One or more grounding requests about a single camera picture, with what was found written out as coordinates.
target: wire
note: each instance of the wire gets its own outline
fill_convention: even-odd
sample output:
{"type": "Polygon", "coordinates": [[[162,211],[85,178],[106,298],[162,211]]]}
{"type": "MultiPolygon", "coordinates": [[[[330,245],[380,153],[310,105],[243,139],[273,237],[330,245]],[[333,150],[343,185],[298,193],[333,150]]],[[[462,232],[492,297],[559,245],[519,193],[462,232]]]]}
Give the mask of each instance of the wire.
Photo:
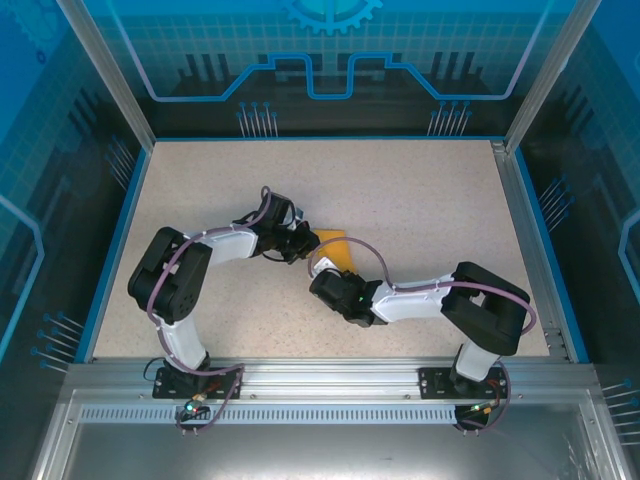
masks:
{"type": "MultiPolygon", "coordinates": [[[[507,370],[507,368],[504,366],[504,363],[502,363],[500,360],[498,360],[496,362],[496,365],[498,365],[502,371],[504,372],[504,378],[507,381],[507,396],[504,399],[504,406],[502,407],[502,409],[500,410],[500,412],[498,413],[498,416],[496,417],[496,419],[491,422],[489,425],[482,425],[478,422],[473,422],[471,420],[461,420],[460,423],[467,423],[469,425],[473,425],[475,427],[478,427],[478,425],[480,425],[480,431],[482,432],[488,432],[491,431],[493,429],[496,428],[496,426],[502,422],[502,420],[504,419],[505,414],[507,413],[507,409],[509,408],[509,405],[511,404],[511,377],[509,376],[509,371],[507,370]]],[[[496,389],[498,391],[498,398],[500,395],[500,389],[496,389]]],[[[456,428],[458,428],[458,430],[463,430],[462,426],[460,424],[456,424],[455,425],[456,428]]]]}
{"type": "Polygon", "coordinates": [[[382,266],[382,272],[383,272],[383,275],[384,275],[385,282],[387,283],[387,285],[389,285],[389,287],[391,287],[396,292],[400,292],[400,293],[424,292],[424,291],[438,290],[440,288],[449,288],[449,287],[472,288],[474,290],[480,290],[482,292],[493,293],[495,295],[499,295],[501,297],[506,298],[507,300],[511,300],[512,302],[517,303],[519,306],[524,308],[527,311],[527,313],[529,313],[529,316],[531,317],[531,320],[529,321],[529,324],[522,329],[522,332],[520,333],[520,335],[524,335],[526,333],[529,333],[533,329],[533,327],[535,326],[535,324],[538,321],[538,316],[536,315],[536,311],[533,309],[533,307],[531,305],[529,305],[529,303],[527,303],[525,300],[523,300],[522,298],[518,297],[517,295],[514,295],[511,292],[507,292],[506,290],[503,290],[501,288],[492,287],[490,285],[483,285],[481,283],[473,283],[473,282],[450,281],[450,282],[427,283],[425,285],[418,285],[418,286],[415,286],[415,287],[400,287],[400,286],[394,284],[391,281],[391,275],[389,274],[389,268],[387,267],[387,263],[385,262],[384,258],[380,254],[380,252],[378,252],[378,250],[376,250],[373,246],[371,246],[370,244],[368,244],[364,240],[360,240],[359,238],[354,238],[354,237],[336,237],[336,238],[331,238],[329,240],[326,240],[326,241],[322,242],[320,245],[318,245],[313,250],[313,252],[311,252],[311,255],[309,255],[309,260],[307,262],[307,272],[309,274],[309,277],[313,278],[313,265],[314,265],[313,260],[315,259],[316,255],[318,254],[318,251],[320,251],[321,248],[323,248],[323,247],[325,247],[325,246],[327,246],[327,245],[329,245],[331,243],[335,243],[335,242],[356,243],[358,245],[361,245],[361,246],[365,247],[367,250],[369,250],[371,253],[373,253],[376,256],[376,258],[378,259],[378,261],[380,262],[380,265],[382,266]]]}
{"type": "Polygon", "coordinates": [[[487,381],[487,383],[491,385],[496,392],[496,402],[500,405],[500,384],[494,379],[487,381]]]}
{"type": "Polygon", "coordinates": [[[218,419],[222,415],[222,412],[224,411],[224,409],[229,404],[229,400],[231,400],[231,397],[233,396],[233,392],[235,392],[236,388],[238,388],[238,386],[240,385],[240,381],[242,379],[242,375],[244,375],[244,366],[242,366],[242,368],[240,368],[240,371],[238,371],[236,373],[236,378],[234,379],[233,384],[231,385],[231,388],[229,389],[229,392],[227,393],[227,396],[224,397],[224,401],[222,402],[222,405],[220,405],[220,408],[218,409],[216,414],[213,415],[211,420],[209,420],[209,422],[205,423],[201,427],[195,427],[195,426],[194,427],[187,427],[182,423],[182,416],[185,413],[185,411],[183,409],[176,416],[176,427],[178,427],[178,428],[180,428],[182,430],[185,430],[185,431],[191,430],[191,431],[193,431],[193,433],[203,432],[205,430],[210,429],[213,426],[213,424],[218,421],[218,419]]]}
{"type": "MultiPolygon", "coordinates": [[[[229,400],[231,399],[231,396],[233,395],[233,392],[235,391],[235,389],[238,387],[238,385],[240,383],[240,379],[242,378],[242,375],[244,374],[244,364],[243,363],[238,363],[236,365],[232,365],[231,367],[221,368],[221,369],[218,369],[218,370],[210,370],[210,371],[195,370],[193,368],[190,368],[190,367],[186,366],[178,358],[176,358],[176,355],[173,353],[173,351],[171,350],[171,347],[167,343],[167,340],[165,339],[164,333],[163,333],[162,328],[161,328],[162,320],[160,320],[159,318],[156,318],[156,316],[154,314],[154,311],[153,311],[153,305],[154,305],[156,299],[158,298],[158,293],[160,293],[160,289],[162,288],[162,285],[164,285],[164,282],[167,280],[169,274],[171,273],[171,269],[178,262],[178,259],[182,256],[182,254],[185,252],[185,250],[187,248],[189,248],[189,246],[191,246],[192,244],[194,244],[198,240],[201,240],[202,238],[206,238],[206,237],[209,237],[211,235],[215,235],[217,233],[225,233],[225,232],[247,230],[249,227],[251,227],[252,225],[255,225],[260,220],[262,220],[262,218],[265,216],[265,214],[269,210],[269,205],[271,204],[271,189],[265,185],[264,187],[262,187],[262,190],[260,192],[260,196],[262,197],[262,199],[264,199],[266,197],[266,201],[264,202],[264,206],[260,210],[260,212],[258,212],[257,216],[254,216],[253,219],[251,221],[249,221],[248,223],[246,223],[244,225],[231,225],[229,227],[212,228],[212,229],[206,230],[204,232],[197,233],[196,235],[194,235],[191,238],[189,238],[182,245],[180,245],[180,247],[176,250],[176,252],[173,254],[171,259],[167,262],[166,266],[164,267],[164,270],[160,274],[160,277],[158,278],[158,281],[156,282],[155,286],[153,287],[153,290],[151,291],[151,295],[149,296],[149,301],[147,302],[147,316],[149,317],[149,320],[151,320],[153,322],[153,324],[156,326],[156,330],[158,332],[158,340],[160,341],[160,345],[162,345],[162,349],[169,356],[169,358],[171,359],[172,363],[175,366],[177,366],[179,369],[181,369],[184,372],[191,373],[192,375],[198,375],[198,376],[202,376],[202,377],[213,377],[215,375],[223,375],[223,374],[226,374],[226,373],[229,373],[229,372],[233,372],[234,370],[238,370],[238,372],[236,374],[236,380],[234,381],[233,386],[229,390],[229,394],[227,394],[227,397],[225,398],[225,401],[220,406],[220,409],[218,410],[218,413],[216,413],[216,415],[211,419],[211,421],[209,423],[207,423],[206,425],[200,427],[198,430],[208,429],[218,420],[218,418],[222,414],[222,411],[225,409],[225,407],[229,403],[229,400]]],[[[181,427],[180,426],[180,415],[178,415],[178,417],[177,417],[176,424],[177,424],[178,427],[181,427]]]]}
{"type": "Polygon", "coordinates": [[[262,256],[264,258],[266,258],[267,260],[271,261],[271,262],[277,262],[277,263],[286,262],[286,260],[284,258],[273,258],[273,257],[270,257],[269,255],[267,255],[266,253],[263,253],[262,256]]]}
{"type": "Polygon", "coordinates": [[[142,371],[142,378],[144,378],[145,380],[149,381],[149,382],[155,382],[155,379],[153,378],[147,378],[147,371],[149,370],[149,367],[151,366],[151,364],[153,362],[157,362],[158,360],[164,360],[164,357],[154,357],[151,360],[149,360],[147,362],[147,364],[144,366],[144,370],[142,371]]]}

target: work surface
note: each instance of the work surface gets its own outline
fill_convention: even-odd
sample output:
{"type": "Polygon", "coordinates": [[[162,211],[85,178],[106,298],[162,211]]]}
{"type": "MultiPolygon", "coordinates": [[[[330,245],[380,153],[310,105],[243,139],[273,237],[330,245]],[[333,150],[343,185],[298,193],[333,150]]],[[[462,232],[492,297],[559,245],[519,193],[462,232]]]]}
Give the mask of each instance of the work surface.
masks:
{"type": "MultiPolygon", "coordinates": [[[[344,229],[373,244],[394,281],[419,281],[476,262],[530,292],[488,141],[336,140],[158,143],[117,271],[94,355],[161,355],[127,282],[163,226],[225,226],[260,204],[269,185],[312,228],[344,229]]],[[[351,246],[359,273],[382,278],[351,246]]],[[[214,357],[452,356],[465,337],[442,319],[363,329],[309,292],[306,262],[238,260],[209,270],[195,309],[214,357]]],[[[542,329],[518,355],[547,355],[542,329]]]]}

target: gear graphic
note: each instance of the gear graphic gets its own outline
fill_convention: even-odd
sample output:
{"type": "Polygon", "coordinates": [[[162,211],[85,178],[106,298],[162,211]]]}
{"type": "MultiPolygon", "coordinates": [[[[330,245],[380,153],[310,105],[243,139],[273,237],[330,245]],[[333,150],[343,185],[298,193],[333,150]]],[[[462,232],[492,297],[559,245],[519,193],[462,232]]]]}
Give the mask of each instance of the gear graphic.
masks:
{"type": "Polygon", "coordinates": [[[3,0],[0,11],[14,20],[37,49],[45,49],[58,32],[58,7],[54,0],[3,0]]]}
{"type": "Polygon", "coordinates": [[[346,34],[349,28],[360,28],[363,19],[373,18],[373,9],[382,7],[382,0],[283,0],[289,20],[298,20],[300,28],[311,27],[333,35],[346,34]]]}

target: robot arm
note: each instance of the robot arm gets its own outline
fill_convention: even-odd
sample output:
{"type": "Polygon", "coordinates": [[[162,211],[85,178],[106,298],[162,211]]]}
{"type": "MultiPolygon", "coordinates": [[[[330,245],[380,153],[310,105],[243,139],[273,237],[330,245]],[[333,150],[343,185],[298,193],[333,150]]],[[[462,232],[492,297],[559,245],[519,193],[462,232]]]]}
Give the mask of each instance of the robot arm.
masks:
{"type": "Polygon", "coordinates": [[[467,381],[482,382],[500,356],[516,353],[526,310],[491,293],[485,294],[481,303],[474,302],[482,292],[472,288],[436,286],[427,290],[419,286],[473,282],[530,301],[523,290],[471,262],[462,262],[455,272],[428,282],[395,287],[382,280],[367,282],[354,273],[341,272],[327,258],[315,265],[313,274],[309,291],[345,320],[361,327],[387,325],[407,318],[451,321],[469,337],[451,372],[451,380],[460,388],[465,388],[467,381]]]}
{"type": "MultiPolygon", "coordinates": [[[[265,199],[259,211],[264,207],[265,199]]],[[[251,212],[233,225],[242,227],[255,214],[251,212]]],[[[271,193],[268,210],[258,223],[203,237],[184,251],[154,302],[154,315],[160,320],[158,328],[180,364],[193,370],[208,368],[208,354],[198,337],[193,315],[207,268],[270,250],[279,252],[282,259],[278,261],[288,264],[306,257],[320,242],[302,217],[303,212],[296,210],[289,199],[271,193]]],[[[165,265],[188,239],[189,235],[170,227],[156,233],[128,285],[129,295],[142,310],[146,310],[165,265]]],[[[179,369],[170,357],[167,361],[179,369]]]]}

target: enclosure wall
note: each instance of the enclosure wall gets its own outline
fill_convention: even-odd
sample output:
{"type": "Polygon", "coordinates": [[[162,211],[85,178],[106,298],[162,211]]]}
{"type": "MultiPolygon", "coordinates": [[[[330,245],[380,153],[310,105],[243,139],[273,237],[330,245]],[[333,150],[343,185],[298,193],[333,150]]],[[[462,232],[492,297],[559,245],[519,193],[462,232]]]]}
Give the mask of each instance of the enclosure wall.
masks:
{"type": "Polygon", "coordinates": [[[0,65],[0,476],[9,479],[26,478],[37,456],[143,152],[55,3],[0,2],[0,65]]]}
{"type": "Polygon", "coordinates": [[[640,382],[639,16],[602,2],[522,145],[603,386],[640,382]]]}
{"type": "Polygon", "coordinates": [[[574,0],[90,0],[159,137],[504,135],[574,0]]]}

